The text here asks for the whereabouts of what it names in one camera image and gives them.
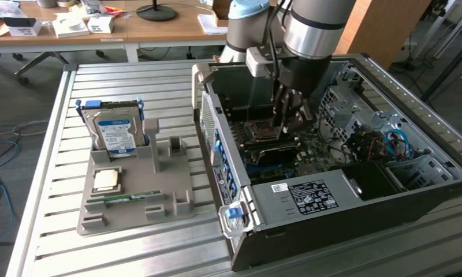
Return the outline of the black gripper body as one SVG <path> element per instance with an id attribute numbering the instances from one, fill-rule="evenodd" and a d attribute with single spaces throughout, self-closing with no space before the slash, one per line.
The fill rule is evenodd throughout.
<path id="1" fill-rule="evenodd" d="M 279 67 L 279 83 L 309 97 L 327 72 L 331 56 L 322 59 L 286 58 Z"/>

